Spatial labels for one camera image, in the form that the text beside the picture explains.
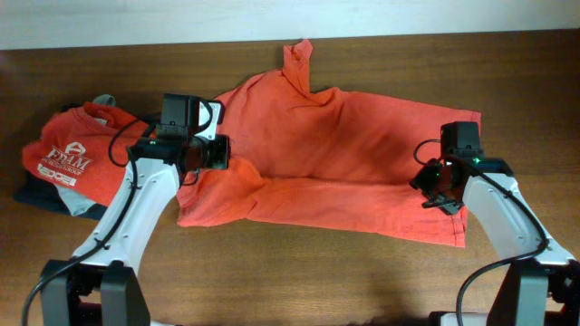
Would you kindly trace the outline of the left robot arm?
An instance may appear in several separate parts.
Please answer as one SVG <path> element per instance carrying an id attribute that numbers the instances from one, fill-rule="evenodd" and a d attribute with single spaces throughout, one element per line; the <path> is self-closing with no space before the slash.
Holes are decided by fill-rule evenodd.
<path id="1" fill-rule="evenodd" d="M 99 224 L 69 260 L 47 262 L 22 324 L 39 296 L 45 325 L 153 325 L 137 278 L 141 258 L 186 175 L 227 169 L 229 138 L 217 132 L 225 111 L 221 101 L 164 95 L 161 113 L 127 147 L 123 180 Z"/>

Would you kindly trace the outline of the plain red t-shirt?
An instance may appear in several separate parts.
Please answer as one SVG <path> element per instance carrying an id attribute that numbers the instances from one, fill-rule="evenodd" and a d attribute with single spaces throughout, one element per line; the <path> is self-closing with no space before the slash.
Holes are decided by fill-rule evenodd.
<path id="1" fill-rule="evenodd" d="M 440 154 L 443 124 L 480 114 L 336 87 L 313 92 L 312 52 L 308 41 L 287 45 L 280 69 L 220 96 L 229 166 L 187 177 L 179 225 L 247 219 L 464 246 L 467 211 L 424 208 L 410 182 Z"/>

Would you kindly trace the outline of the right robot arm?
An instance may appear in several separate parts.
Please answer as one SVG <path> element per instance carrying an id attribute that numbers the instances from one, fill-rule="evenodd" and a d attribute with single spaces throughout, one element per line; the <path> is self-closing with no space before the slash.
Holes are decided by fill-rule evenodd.
<path id="1" fill-rule="evenodd" d="M 447 215 L 468 209 L 499 259 L 472 273 L 459 288 L 454 311 L 432 312 L 430 324 L 578 324 L 579 262 L 529 208 L 508 164 L 485 156 L 478 123 L 444 124 L 437 141 L 440 156 L 423 163 L 411 187 L 425 197 L 425 208 L 438 208 Z M 507 273 L 490 311 L 464 312 L 469 286 L 483 273 L 500 267 Z"/>

